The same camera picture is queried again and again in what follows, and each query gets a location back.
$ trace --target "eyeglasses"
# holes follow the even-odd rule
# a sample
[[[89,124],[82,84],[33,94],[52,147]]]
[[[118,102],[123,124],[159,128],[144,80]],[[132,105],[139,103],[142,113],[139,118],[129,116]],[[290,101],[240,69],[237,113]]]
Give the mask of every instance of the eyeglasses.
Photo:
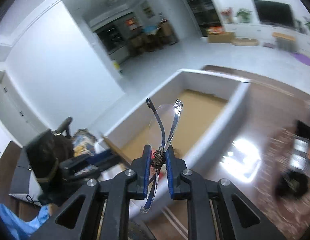
[[[148,144],[154,156],[151,162],[153,174],[151,174],[149,185],[153,184],[145,205],[141,206],[141,213],[147,213],[154,201],[160,170],[166,163],[165,152],[172,142],[183,108],[183,103],[179,99],[173,104],[161,105],[157,110],[150,98],[146,99],[146,104],[154,113],[148,129]]]

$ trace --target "white cabinet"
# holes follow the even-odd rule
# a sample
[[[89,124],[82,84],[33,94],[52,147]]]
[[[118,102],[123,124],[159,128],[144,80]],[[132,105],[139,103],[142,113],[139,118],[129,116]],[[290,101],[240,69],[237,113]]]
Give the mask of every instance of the white cabinet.
[[[227,32],[234,32],[238,38],[254,38],[260,40],[263,36],[263,28],[250,24],[227,24],[224,26]]]
[[[24,112],[16,107],[2,84],[0,84],[0,120],[22,145],[26,145],[39,134],[26,119]]]
[[[300,34],[297,36],[296,44],[300,53],[303,53],[310,57],[310,36],[306,34]]]
[[[121,48],[110,54],[111,60],[116,60],[118,64],[121,64],[128,57],[129,51],[126,45],[122,46]]]
[[[7,75],[0,82],[0,121],[22,145],[47,129],[22,100]]]
[[[310,35],[298,33],[282,27],[251,24],[225,24],[225,31],[234,32],[238,38],[254,38],[262,45],[265,42],[276,44],[272,36],[274,32],[283,33],[295,37],[297,50],[310,57]]]

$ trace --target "glasses lens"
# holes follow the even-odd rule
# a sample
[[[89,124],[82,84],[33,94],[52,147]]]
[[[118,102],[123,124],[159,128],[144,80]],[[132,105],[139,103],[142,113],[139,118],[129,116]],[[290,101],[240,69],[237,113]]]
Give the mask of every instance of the glasses lens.
[[[165,139],[163,141],[161,127],[156,118],[156,114],[161,120],[163,125]],[[161,105],[157,110],[156,114],[153,115],[149,129],[148,129],[148,144],[151,145],[152,149],[158,150],[159,147],[163,147],[165,152],[169,145],[167,145],[168,136],[171,133],[172,125],[174,122],[176,110],[174,104]]]

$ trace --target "wall picture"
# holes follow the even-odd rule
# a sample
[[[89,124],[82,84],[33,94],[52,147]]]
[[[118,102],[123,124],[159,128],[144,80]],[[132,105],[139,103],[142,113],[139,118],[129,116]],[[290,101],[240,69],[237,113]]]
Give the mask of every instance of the wall picture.
[[[155,16],[150,4],[148,3],[148,1],[144,1],[142,4],[141,4],[141,7],[143,9],[143,12],[146,14],[147,18],[152,18]]]

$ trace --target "wall cabinet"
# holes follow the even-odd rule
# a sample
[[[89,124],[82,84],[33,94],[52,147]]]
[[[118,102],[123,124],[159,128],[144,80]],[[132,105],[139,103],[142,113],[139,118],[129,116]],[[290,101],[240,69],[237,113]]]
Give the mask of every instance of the wall cabinet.
[[[212,0],[186,0],[194,14],[202,35],[209,27],[222,26]]]
[[[238,38],[254,38],[261,45],[265,42],[276,44],[273,32],[279,32],[295,37],[297,50],[310,57],[310,35],[298,33],[282,27],[251,25],[251,24],[225,24],[226,32],[234,32]]]
[[[0,82],[0,120],[22,145],[47,129],[22,101],[7,75]]]

